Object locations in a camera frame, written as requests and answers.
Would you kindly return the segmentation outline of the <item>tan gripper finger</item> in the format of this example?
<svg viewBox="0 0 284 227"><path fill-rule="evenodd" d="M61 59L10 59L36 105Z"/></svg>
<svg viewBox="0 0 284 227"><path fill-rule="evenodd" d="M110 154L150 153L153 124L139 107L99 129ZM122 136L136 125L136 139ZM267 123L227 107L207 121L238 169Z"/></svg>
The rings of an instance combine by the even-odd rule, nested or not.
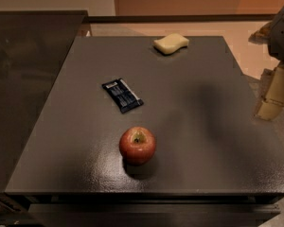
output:
<svg viewBox="0 0 284 227"><path fill-rule="evenodd" d="M255 116L274 120L284 108L284 68L265 69L261 76Z"/></svg>

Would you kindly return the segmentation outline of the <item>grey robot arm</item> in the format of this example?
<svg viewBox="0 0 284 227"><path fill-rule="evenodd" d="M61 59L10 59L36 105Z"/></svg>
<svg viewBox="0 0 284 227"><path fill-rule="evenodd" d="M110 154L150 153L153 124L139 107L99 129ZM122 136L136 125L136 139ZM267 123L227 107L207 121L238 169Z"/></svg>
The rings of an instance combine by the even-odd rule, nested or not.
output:
<svg viewBox="0 0 284 227"><path fill-rule="evenodd" d="M263 71L255 108L256 117L274 120L284 108L284 7L271 22L254 32L248 41L253 44L266 44L269 55L279 60L273 70Z"/></svg>

